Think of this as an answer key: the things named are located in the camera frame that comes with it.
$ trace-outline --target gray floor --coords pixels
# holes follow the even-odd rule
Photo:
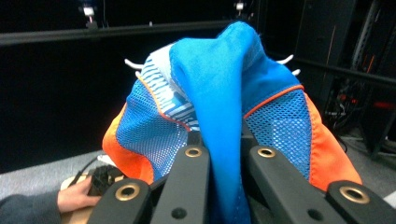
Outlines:
[[[396,155],[380,153],[373,160],[362,141],[345,141],[346,154],[361,175],[364,186],[382,198],[396,191]]]

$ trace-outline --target black cable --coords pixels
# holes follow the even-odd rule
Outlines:
[[[90,162],[88,162],[80,171],[78,171],[78,173],[76,174],[76,177],[73,179],[72,182],[70,182],[68,188],[72,187],[73,185],[75,185],[79,178],[82,176],[82,173],[84,173],[84,171],[94,162],[97,160],[97,157],[93,158]]]
[[[344,145],[344,152],[347,153],[347,143],[342,138],[340,138],[338,135],[336,135],[336,134],[334,134],[334,137],[335,137],[335,139],[337,139],[337,141],[339,143]]]

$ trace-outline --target striped fabric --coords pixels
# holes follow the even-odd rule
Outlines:
[[[169,119],[186,124],[191,131],[199,131],[195,109],[185,95],[175,90],[149,56],[139,79],[150,89],[158,109]]]

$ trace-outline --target finger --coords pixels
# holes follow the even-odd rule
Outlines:
[[[87,196],[84,198],[85,206],[95,206],[102,197],[100,196]]]
[[[88,191],[90,191],[91,181],[92,181],[92,177],[89,176],[81,182],[80,190],[82,193],[87,194]]]

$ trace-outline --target black equipment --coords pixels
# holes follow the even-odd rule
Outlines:
[[[210,157],[200,133],[176,154],[168,175],[147,185],[123,179],[93,209],[89,223],[207,223]],[[396,213],[364,186],[338,181],[327,192],[311,186],[285,156],[258,146],[245,125],[243,183],[252,223],[391,223]]]

